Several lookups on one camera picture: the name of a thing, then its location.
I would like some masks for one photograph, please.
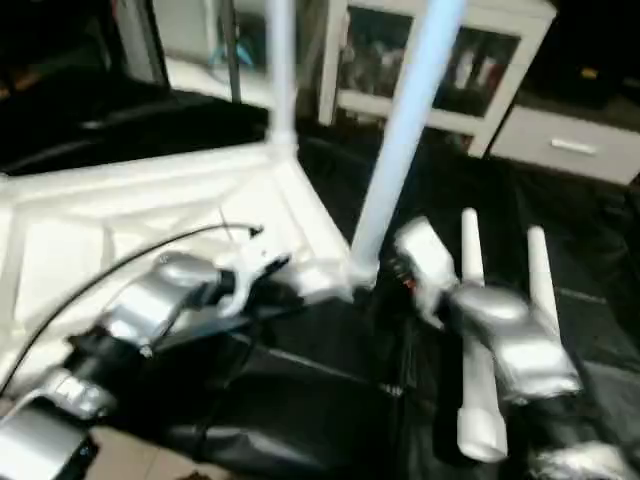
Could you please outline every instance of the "white cabinet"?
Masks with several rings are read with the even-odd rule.
[[[419,0],[331,0],[319,120],[336,111],[386,117],[412,60]],[[480,157],[493,138],[555,10],[544,0],[471,0],[425,126],[468,139]]]
[[[517,105],[491,154],[627,185],[640,172],[638,151],[636,132]]]

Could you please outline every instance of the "white plastic part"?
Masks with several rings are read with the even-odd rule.
[[[413,298],[422,318],[436,328],[442,322],[434,315],[443,292],[458,283],[453,258],[429,221],[419,217],[396,234],[396,250],[411,262],[416,279]]]
[[[295,5],[293,0],[269,0],[267,44],[275,105],[271,111],[270,139],[293,145],[295,136]]]
[[[553,278],[549,264],[549,253],[544,230],[541,227],[531,227],[527,232],[529,249],[529,290],[531,300],[542,310],[540,320],[560,338],[558,324],[558,310],[553,291]]]
[[[207,224],[277,231],[292,254],[283,274],[307,301],[350,295],[348,246],[295,157],[294,8],[291,0],[268,3],[277,100],[269,142],[0,179],[0,378],[70,290],[134,249]],[[164,250],[215,261],[247,238],[244,231],[216,230]],[[59,362],[68,352],[63,339],[85,329],[153,258],[134,262],[63,313],[32,349],[14,387]]]
[[[462,213],[462,278],[484,284],[478,216]],[[463,337],[463,402],[458,411],[458,448],[467,457],[492,463],[507,457],[507,428],[500,414],[493,356],[478,340]]]
[[[398,82],[351,249],[355,285],[375,283],[378,256],[462,21],[466,0],[425,1],[414,54]]]

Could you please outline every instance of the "white handle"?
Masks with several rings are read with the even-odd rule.
[[[562,138],[551,139],[551,146],[560,150],[567,150],[573,153],[580,153],[582,155],[594,156],[598,153],[598,149],[592,145],[586,143],[573,142],[571,140],[563,140]]]
[[[478,216],[462,213],[462,276],[484,283]],[[473,337],[465,336],[463,403],[458,412],[458,448],[467,457],[490,463],[507,456],[507,429],[498,407],[491,352]]]

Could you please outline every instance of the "white frame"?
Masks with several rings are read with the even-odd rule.
[[[498,9],[496,2],[500,3],[499,0],[472,2],[467,8],[462,25],[462,27],[517,36],[520,39],[485,115],[476,117],[434,108],[428,118],[425,118],[425,126],[471,136],[472,142],[467,153],[474,157],[482,157],[487,150],[555,15],[551,6],[537,0],[523,0],[513,11]],[[319,122],[324,125],[332,124],[337,108],[387,117],[391,112],[393,99],[338,88],[340,51],[346,42],[348,29],[347,8],[349,6],[370,8],[407,15],[415,19],[420,9],[424,7],[424,0],[394,0],[393,2],[331,0],[328,3]],[[507,8],[506,4],[500,4],[500,6]],[[408,54],[403,60],[400,77],[404,75],[406,65],[411,58],[417,31],[417,22],[413,22],[407,40]]]

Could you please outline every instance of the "glass cabinet door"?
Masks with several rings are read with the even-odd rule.
[[[413,18],[349,7],[349,30],[340,55],[343,90],[393,97]]]
[[[482,117],[489,108],[519,38],[462,27],[434,106]]]
[[[413,18],[349,7],[340,55],[338,88],[392,98]],[[517,36],[463,26],[434,106],[474,117],[485,115],[518,47]]]

